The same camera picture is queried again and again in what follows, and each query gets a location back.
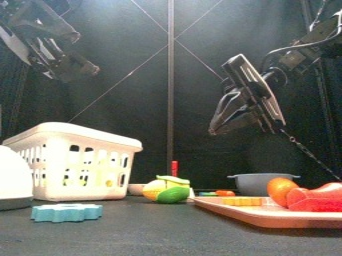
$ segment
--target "white appliance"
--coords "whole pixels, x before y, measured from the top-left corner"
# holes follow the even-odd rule
[[[32,171],[22,156],[0,145],[0,210],[31,206]]]

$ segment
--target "white laundry basket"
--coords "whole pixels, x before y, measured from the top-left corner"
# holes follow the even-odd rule
[[[48,201],[122,199],[142,142],[79,125],[50,122],[4,140],[26,159],[34,198]]]

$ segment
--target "table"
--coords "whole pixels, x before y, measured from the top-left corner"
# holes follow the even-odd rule
[[[0,211],[0,256],[342,254],[338,229],[258,228],[193,203],[137,196],[83,203],[103,205],[99,220],[35,223],[31,208]],[[55,202],[32,202],[43,204]]]

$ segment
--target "blue foam puzzle piece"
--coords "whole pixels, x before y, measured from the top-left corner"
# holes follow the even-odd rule
[[[80,222],[102,217],[103,206],[95,204],[55,204],[32,207],[31,219],[35,222]]]

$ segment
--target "orange toy fruit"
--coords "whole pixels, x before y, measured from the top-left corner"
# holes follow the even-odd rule
[[[300,186],[288,178],[274,178],[267,183],[267,193],[273,201],[284,207],[288,207],[288,193]]]

